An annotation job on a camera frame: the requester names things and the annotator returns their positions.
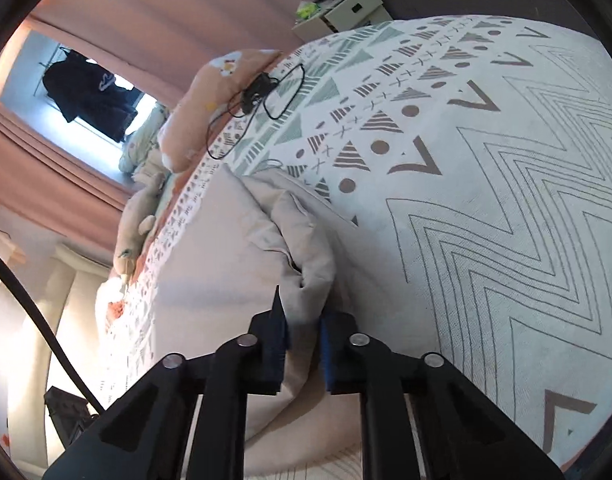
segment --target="plush animal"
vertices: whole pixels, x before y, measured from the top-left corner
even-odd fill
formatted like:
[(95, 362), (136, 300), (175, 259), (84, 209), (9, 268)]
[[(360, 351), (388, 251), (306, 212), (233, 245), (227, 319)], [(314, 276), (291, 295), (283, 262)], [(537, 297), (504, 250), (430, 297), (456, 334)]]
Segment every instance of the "plush animal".
[(121, 214), (112, 266), (124, 282), (135, 271), (146, 236), (155, 225), (154, 212), (159, 204), (159, 194), (165, 178), (163, 173), (153, 175), (146, 187), (128, 199)]

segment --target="hanging clothes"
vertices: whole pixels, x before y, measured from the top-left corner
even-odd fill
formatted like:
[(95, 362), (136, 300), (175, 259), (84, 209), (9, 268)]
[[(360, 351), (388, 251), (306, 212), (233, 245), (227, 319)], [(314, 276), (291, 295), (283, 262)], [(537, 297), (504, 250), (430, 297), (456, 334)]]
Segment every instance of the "hanging clothes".
[(43, 84), (70, 123), (80, 117), (116, 142), (137, 116), (134, 103), (140, 91), (115, 85), (115, 76), (104, 67), (87, 62), (71, 50), (66, 59), (53, 63), (43, 75)]

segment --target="patterned bedsheet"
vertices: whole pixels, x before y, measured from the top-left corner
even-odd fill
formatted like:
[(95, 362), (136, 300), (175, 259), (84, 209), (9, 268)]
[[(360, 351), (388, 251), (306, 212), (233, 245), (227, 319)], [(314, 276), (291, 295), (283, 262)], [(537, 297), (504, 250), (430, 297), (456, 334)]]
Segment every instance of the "patterned bedsheet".
[[(441, 16), (307, 44), (273, 75), (299, 62), (286, 113), (239, 142), (230, 121), (212, 151), (238, 175), (282, 168), (395, 254), (429, 338), (565, 466), (612, 413), (608, 54), (547, 23)], [(103, 342), (108, 404), (160, 357), (157, 275), (219, 164), (197, 167)], [(293, 473), (358, 478), (344, 456)]]

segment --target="orange pillow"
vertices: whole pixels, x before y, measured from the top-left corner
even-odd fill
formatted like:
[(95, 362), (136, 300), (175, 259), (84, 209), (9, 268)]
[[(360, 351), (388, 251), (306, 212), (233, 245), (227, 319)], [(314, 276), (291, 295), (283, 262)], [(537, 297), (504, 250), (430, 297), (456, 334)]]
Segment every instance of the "orange pillow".
[(231, 105), (237, 103), (234, 97), (280, 54), (278, 50), (238, 50), (205, 64), (159, 130), (164, 166), (173, 173), (185, 171), (205, 150), (211, 121), (226, 110), (230, 100)]

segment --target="pink curtain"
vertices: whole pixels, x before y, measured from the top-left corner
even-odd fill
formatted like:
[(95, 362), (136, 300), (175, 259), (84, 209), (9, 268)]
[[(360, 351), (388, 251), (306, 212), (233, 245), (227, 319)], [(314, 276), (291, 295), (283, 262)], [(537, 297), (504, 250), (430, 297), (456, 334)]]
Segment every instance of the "pink curtain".
[(207, 61), (240, 48), (291, 51), (301, 0), (43, 0), (31, 26), (174, 105)]
[(129, 195), (0, 105), (0, 204), (65, 237), (114, 251)]

